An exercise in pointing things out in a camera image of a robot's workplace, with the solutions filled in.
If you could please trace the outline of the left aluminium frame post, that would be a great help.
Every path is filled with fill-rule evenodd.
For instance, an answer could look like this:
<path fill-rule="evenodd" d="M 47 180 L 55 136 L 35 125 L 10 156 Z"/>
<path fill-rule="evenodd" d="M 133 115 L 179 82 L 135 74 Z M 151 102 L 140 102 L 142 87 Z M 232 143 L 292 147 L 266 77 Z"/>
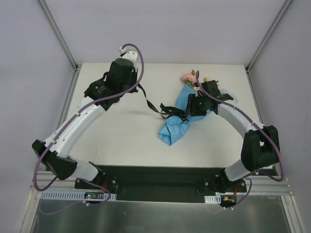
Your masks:
<path fill-rule="evenodd" d="M 77 64 L 76 60 L 74 59 L 67 42 L 65 41 L 57 22 L 55 21 L 52 12 L 46 3 L 45 0 L 37 0 L 38 6 L 40 7 L 45 19 L 47 20 L 47 23 L 49 24 L 60 48 L 62 49 L 63 53 L 65 54 L 66 59 L 69 61 L 71 67 L 74 71 L 78 71 L 79 65 Z"/>

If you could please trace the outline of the black printed ribbon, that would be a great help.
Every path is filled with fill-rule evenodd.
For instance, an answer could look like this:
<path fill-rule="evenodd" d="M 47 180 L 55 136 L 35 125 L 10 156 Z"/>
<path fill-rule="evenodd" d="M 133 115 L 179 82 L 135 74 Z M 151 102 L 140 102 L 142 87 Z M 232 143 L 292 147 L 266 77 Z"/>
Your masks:
<path fill-rule="evenodd" d="M 176 108 L 176 107 L 172 107 L 172 106 L 165 106 L 163 103 L 160 104 L 160 111 L 147 99 L 147 96 L 146 96 L 146 91 L 144 90 L 144 88 L 138 84 L 138 88 L 140 90 L 142 90 L 143 94 L 144 94 L 144 97 L 146 99 L 146 102 L 147 102 L 147 106 L 153 110 L 154 112 L 158 113 L 158 114 L 161 114 L 162 118 L 163 119 L 168 119 L 172 116 L 176 116 L 176 117 L 179 117 L 182 122 L 184 121 L 188 121 L 188 118 L 187 118 L 187 115 L 185 113 L 185 111 L 179 109 L 179 108 Z"/>

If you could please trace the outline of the right aluminium frame post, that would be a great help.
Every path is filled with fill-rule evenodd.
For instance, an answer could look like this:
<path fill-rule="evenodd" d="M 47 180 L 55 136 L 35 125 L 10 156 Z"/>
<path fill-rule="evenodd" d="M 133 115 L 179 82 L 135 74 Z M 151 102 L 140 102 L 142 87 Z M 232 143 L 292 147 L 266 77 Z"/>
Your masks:
<path fill-rule="evenodd" d="M 294 0 L 285 0 L 283 4 L 281 5 L 280 9 L 278 10 L 276 16 L 274 17 L 272 23 L 270 24 L 268 30 L 264 34 L 262 40 L 259 43 L 259 46 L 255 50 L 255 53 L 253 54 L 250 62 L 245 67 L 245 71 L 248 74 L 252 67 L 255 65 L 256 61 L 258 60 L 259 56 L 263 52 L 264 48 L 268 44 L 269 40 L 274 35 L 275 31 L 277 30 L 277 27 L 281 23 L 282 19 L 284 18 L 285 14 L 291 7 L 291 5 L 294 3 Z"/>

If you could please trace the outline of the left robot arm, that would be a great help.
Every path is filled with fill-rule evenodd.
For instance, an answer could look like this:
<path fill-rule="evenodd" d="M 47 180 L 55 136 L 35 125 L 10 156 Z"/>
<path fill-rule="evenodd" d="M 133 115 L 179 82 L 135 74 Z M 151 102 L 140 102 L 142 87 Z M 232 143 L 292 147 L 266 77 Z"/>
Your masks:
<path fill-rule="evenodd" d="M 50 137 L 33 142 L 35 154 L 56 178 L 65 180 L 73 176 L 90 182 L 99 176 L 100 171 L 94 164 L 76 160 L 70 152 L 86 129 L 117 103 L 124 91 L 136 91 L 133 86 L 137 75 L 134 59 L 116 59 L 102 78 L 89 85 L 71 116 Z"/>

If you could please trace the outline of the aluminium frame post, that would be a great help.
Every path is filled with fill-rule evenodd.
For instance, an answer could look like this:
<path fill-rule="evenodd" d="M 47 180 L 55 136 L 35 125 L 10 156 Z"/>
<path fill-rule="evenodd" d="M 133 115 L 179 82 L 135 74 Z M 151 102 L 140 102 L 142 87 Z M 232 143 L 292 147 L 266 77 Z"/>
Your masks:
<path fill-rule="evenodd" d="M 66 59 L 69 61 L 71 67 L 74 71 L 78 71 L 79 65 L 77 64 L 76 60 L 74 59 L 67 42 L 65 41 L 57 22 L 55 21 L 52 12 L 46 3 L 45 0 L 37 0 L 38 6 L 40 7 L 45 19 L 47 20 L 47 23 L 49 24 L 60 48 L 62 49 L 63 53 L 65 54 Z"/>
<path fill-rule="evenodd" d="M 268 30 L 264 34 L 262 40 L 259 43 L 259 46 L 255 50 L 255 53 L 253 54 L 250 62 L 245 67 L 245 71 L 248 74 L 252 67 L 255 65 L 256 61 L 258 60 L 259 56 L 263 52 L 264 48 L 268 44 L 269 40 L 274 35 L 275 31 L 277 30 L 277 27 L 281 23 L 282 19 L 284 18 L 285 14 L 291 7 L 291 5 L 294 3 L 294 0 L 285 0 L 283 4 L 281 5 L 280 9 L 278 10 L 276 16 L 274 17 L 272 23 L 270 24 Z"/>

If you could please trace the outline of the blue wrapping paper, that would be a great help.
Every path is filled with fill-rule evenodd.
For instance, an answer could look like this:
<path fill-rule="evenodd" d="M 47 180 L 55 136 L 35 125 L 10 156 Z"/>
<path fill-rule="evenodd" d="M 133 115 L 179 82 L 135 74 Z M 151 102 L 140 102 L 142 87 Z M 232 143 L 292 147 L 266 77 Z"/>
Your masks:
<path fill-rule="evenodd" d="M 191 122 L 203 120 L 210 114 L 210 111 L 207 111 L 205 116 L 185 115 L 184 111 L 187 107 L 188 95 L 194 93 L 195 91 L 192 88 L 188 85 L 184 85 L 174 107 L 165 106 L 164 104 L 160 105 L 161 113 L 164 115 L 166 121 L 159 130 L 158 135 L 160 139 L 169 146 L 177 142 L 186 134 L 190 128 Z"/>

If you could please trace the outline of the artificial flower bunch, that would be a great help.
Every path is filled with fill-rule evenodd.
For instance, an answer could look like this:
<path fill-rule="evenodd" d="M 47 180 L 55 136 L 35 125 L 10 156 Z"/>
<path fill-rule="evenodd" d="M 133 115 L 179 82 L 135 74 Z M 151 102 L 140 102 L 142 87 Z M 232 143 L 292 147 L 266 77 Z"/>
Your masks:
<path fill-rule="evenodd" d="M 191 70 L 191 72 L 187 71 L 184 72 L 181 76 L 180 76 L 180 80 L 183 81 L 186 85 L 188 85 L 190 88 L 192 88 L 195 92 L 199 89 L 197 81 L 196 81 L 196 71 L 195 70 Z M 225 88 L 222 88 L 219 84 L 217 84 L 218 89 L 220 90 L 221 94 L 229 94 L 236 103 L 239 102 L 238 97 L 233 94 L 232 92 L 228 91 Z"/>

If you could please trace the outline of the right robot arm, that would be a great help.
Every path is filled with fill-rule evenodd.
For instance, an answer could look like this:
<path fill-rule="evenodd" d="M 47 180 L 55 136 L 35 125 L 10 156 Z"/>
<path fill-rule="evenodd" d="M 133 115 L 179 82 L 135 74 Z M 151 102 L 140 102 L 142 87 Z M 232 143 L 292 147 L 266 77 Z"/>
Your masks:
<path fill-rule="evenodd" d="M 279 162 L 278 131 L 275 126 L 256 124 L 238 105 L 236 98 L 218 88 L 215 80 L 196 83 L 195 94 L 188 96 L 186 114 L 204 116 L 208 111 L 225 119 L 243 138 L 241 157 L 222 169 L 210 188 L 224 193 L 227 188 L 254 174 L 271 178 L 264 168 Z"/>

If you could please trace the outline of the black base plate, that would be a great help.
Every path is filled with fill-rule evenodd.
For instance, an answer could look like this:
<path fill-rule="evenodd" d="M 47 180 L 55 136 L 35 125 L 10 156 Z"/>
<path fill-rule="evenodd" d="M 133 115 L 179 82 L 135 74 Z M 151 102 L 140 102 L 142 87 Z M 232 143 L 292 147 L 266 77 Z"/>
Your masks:
<path fill-rule="evenodd" d="M 98 185 L 117 200 L 203 203 L 213 196 L 211 189 L 222 168 L 100 166 L 104 177 Z"/>

